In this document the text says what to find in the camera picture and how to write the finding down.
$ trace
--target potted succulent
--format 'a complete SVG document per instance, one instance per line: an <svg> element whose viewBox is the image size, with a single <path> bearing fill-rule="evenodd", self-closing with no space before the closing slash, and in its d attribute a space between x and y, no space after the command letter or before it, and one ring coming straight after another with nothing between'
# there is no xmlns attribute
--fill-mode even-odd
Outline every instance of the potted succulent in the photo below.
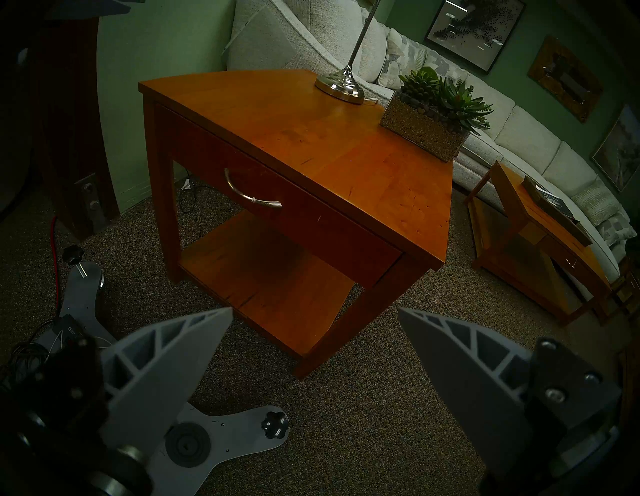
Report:
<svg viewBox="0 0 640 496"><path fill-rule="evenodd" d="M414 142L445 162L458 155L474 128L489 129L485 116L493 112L482 97L472 98L473 86L438 78L431 67L410 76L394 92L380 125Z"/></svg>

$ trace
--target drawer handle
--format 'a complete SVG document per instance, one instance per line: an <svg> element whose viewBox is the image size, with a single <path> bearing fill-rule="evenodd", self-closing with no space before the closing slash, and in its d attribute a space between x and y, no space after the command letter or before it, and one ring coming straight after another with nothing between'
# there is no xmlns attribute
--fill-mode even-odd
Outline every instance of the drawer handle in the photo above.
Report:
<svg viewBox="0 0 640 496"><path fill-rule="evenodd" d="M281 209L282 204L280 202L268 202L267 200L257 200L255 196L247 196L242 191L237 189L232 183L231 178L229 177L229 169L225 169L225 178L227 179L227 184L231 188L234 193L237 193L245 200L249 200L253 204L264 205L265 207L270 207L272 209Z"/></svg>

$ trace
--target picture frame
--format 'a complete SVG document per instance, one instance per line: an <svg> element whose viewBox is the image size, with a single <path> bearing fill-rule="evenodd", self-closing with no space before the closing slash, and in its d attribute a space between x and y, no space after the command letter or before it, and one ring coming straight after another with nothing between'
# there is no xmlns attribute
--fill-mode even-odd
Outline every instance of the picture frame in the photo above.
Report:
<svg viewBox="0 0 640 496"><path fill-rule="evenodd" d="M443 0L424 41L489 74L524 8L521 0Z"/></svg>
<svg viewBox="0 0 640 496"><path fill-rule="evenodd" d="M580 122L587 122L604 90L589 67L552 36L545 38L527 74Z"/></svg>
<svg viewBox="0 0 640 496"><path fill-rule="evenodd" d="M640 121L628 104L622 107L591 160L618 191L625 189L640 168Z"/></svg>

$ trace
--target lower shelf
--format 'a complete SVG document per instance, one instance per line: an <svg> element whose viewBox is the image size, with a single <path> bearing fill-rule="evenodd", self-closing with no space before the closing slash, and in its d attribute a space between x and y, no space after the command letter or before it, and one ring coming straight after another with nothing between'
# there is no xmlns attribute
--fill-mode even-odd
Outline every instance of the lower shelf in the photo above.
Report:
<svg viewBox="0 0 640 496"><path fill-rule="evenodd" d="M298 358L329 330L353 286L347 276L247 211L186 248L180 266Z"/></svg>
<svg viewBox="0 0 640 496"><path fill-rule="evenodd" d="M492 242L500 239L509 227L509 220L476 197L468 208L479 257ZM571 313L551 258L524 238L516 236L501 253L484 262L483 267L557 318L565 320Z"/></svg>

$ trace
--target brown carpet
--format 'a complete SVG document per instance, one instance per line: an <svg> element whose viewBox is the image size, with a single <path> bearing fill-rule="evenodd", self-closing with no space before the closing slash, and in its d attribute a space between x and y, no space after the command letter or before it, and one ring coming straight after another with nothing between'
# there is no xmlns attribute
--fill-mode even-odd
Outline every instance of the brown carpet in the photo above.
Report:
<svg viewBox="0 0 640 496"><path fill-rule="evenodd" d="M280 448L219 465L199 494L477 493L483 463L420 366L397 322L398 306L473 321L527 348L540 335L571 338L537 304L488 272L471 269L475 252L462 200L454 190L445 266L426 274L307 379L298 381L291 374L292 358L234 321L191 402L210 415L278 405L291 419L291 434ZM238 211L217 191L200 189L195 210L179 215L183 245ZM52 317L52 215L47 197L35 189L0 224L2 360L18 340ZM61 253L73 240L61 225L57 236ZM99 318L115 337L217 307L195 284L168 281L149 200L83 247L85 259L105 274ZM67 271L62 263L63 286Z"/></svg>

